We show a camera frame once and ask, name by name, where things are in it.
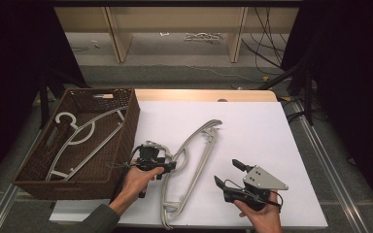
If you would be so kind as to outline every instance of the metal bar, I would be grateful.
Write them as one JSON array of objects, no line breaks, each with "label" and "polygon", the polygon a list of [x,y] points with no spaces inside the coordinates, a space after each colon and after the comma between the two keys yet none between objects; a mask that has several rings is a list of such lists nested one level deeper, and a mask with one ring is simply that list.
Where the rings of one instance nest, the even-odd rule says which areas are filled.
[{"label": "metal bar", "polygon": [[[293,106],[296,111],[303,111],[302,104],[297,101],[297,104]],[[356,204],[348,192],[347,188],[344,186],[336,168],[334,167],[331,158],[326,152],[320,137],[315,130],[313,125],[310,125],[305,116],[301,117],[302,126],[305,133],[307,134],[311,145],[314,148],[314,151],[317,155],[317,158],[320,161],[320,164],[332,186],[332,189],[335,192],[335,195],[338,198],[338,201],[341,207],[344,210],[345,215],[347,216],[348,221],[350,222],[351,227],[354,232],[369,232],[366,227],[359,209],[356,207]]]},{"label": "metal bar", "polygon": [[[32,143],[32,146],[29,148],[28,153],[23,158],[22,162],[20,163],[20,167],[22,167],[23,163],[26,161],[26,158],[29,156],[30,152],[34,148],[36,142],[38,141],[39,137],[41,136],[42,129],[40,129]],[[9,210],[13,206],[15,199],[17,198],[17,193],[19,192],[19,188],[13,184],[9,184],[8,188],[6,189],[4,195],[0,200],[0,228],[5,221],[6,216],[8,215]]]}]

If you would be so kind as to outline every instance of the wrist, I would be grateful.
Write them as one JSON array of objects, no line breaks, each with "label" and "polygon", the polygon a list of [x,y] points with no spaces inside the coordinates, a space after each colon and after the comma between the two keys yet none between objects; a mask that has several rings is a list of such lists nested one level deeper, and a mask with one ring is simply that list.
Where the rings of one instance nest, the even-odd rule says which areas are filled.
[{"label": "wrist", "polygon": [[122,191],[118,197],[111,202],[109,207],[114,210],[119,216],[129,208],[129,206],[133,203],[130,196],[127,195],[124,191]]}]

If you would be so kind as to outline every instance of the white table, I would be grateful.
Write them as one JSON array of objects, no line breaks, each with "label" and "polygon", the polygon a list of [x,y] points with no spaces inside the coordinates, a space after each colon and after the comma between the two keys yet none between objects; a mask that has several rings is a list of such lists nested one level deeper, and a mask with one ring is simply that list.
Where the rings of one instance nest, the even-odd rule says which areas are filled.
[{"label": "white table", "polygon": [[[278,102],[140,101],[141,113],[135,146],[147,140],[165,145],[175,153],[184,140],[210,119],[220,119],[219,138],[195,189],[179,216],[169,218],[174,227],[248,228],[239,210],[225,203],[214,175],[243,186],[246,175],[232,165],[236,158],[248,165],[259,165],[289,186],[280,191],[284,198],[283,227],[325,228],[327,223],[314,189]],[[191,144],[190,162],[184,170],[171,175],[167,200],[179,201],[186,194],[201,149],[203,138]],[[161,181],[149,183],[145,199],[136,201],[119,224],[160,227]],[[99,204],[109,200],[57,201],[50,220],[82,221]]]}]

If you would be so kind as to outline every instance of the human hand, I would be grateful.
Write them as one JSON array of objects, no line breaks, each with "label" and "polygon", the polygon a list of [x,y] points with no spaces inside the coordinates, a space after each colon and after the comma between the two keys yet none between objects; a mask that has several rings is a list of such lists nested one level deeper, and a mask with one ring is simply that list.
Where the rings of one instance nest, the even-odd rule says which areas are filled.
[{"label": "human hand", "polygon": [[[277,193],[272,191],[269,200],[276,203]],[[234,204],[242,212],[239,216],[247,216],[257,233],[282,232],[278,207],[267,204],[262,210],[257,212],[239,200],[235,200]]]},{"label": "human hand", "polygon": [[136,167],[130,168],[123,181],[122,191],[110,207],[121,216],[138,199],[138,194],[147,190],[148,182],[153,181],[155,176],[163,171],[162,167],[156,167],[150,171],[141,171]]}]

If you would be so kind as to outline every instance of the woven basket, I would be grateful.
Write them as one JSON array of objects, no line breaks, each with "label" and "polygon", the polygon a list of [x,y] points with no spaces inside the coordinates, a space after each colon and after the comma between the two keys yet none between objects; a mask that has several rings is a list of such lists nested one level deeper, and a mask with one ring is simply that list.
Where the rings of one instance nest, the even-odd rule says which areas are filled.
[{"label": "woven basket", "polygon": [[[52,176],[46,181],[57,153],[75,129],[70,126],[72,119],[62,118],[55,122],[58,113],[68,112],[81,126],[94,117],[110,110],[127,107],[121,111],[124,121],[120,131],[97,152],[87,164],[69,181]],[[134,89],[68,89],[59,106],[48,122],[43,136],[25,163],[19,169],[13,184],[19,186],[38,199],[47,200],[84,200],[111,198],[119,176],[120,168],[110,168],[108,164],[121,164],[130,159],[134,146],[140,108]],[[95,122],[91,137],[83,143],[68,146],[59,157],[55,171],[65,174],[80,164],[118,127],[121,121],[117,114],[104,116]],[[90,126],[83,129],[72,141],[80,141],[88,135]]]}]

